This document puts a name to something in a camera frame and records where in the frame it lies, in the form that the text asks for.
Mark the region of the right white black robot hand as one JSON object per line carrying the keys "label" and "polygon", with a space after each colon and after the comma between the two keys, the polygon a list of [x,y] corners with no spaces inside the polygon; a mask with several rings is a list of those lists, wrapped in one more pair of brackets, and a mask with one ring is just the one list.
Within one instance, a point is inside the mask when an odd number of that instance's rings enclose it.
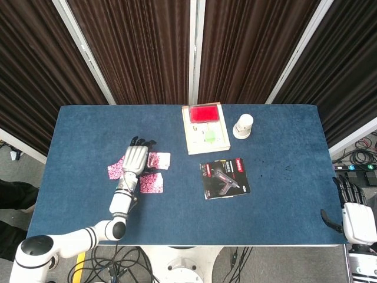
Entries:
{"label": "right white black robot hand", "polygon": [[330,220],[325,210],[320,211],[324,224],[344,235],[352,245],[372,246],[376,243],[376,223],[372,208],[368,206],[365,192],[343,176],[332,178],[338,190],[342,224]]}

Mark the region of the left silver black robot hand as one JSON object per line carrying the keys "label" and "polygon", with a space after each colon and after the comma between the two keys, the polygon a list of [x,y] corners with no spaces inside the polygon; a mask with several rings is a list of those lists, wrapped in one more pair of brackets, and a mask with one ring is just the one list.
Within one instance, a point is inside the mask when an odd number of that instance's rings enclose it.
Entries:
{"label": "left silver black robot hand", "polygon": [[155,140],[146,141],[135,136],[127,147],[123,160],[123,173],[131,172],[138,176],[151,175],[156,169],[147,166],[149,152],[157,144]]}

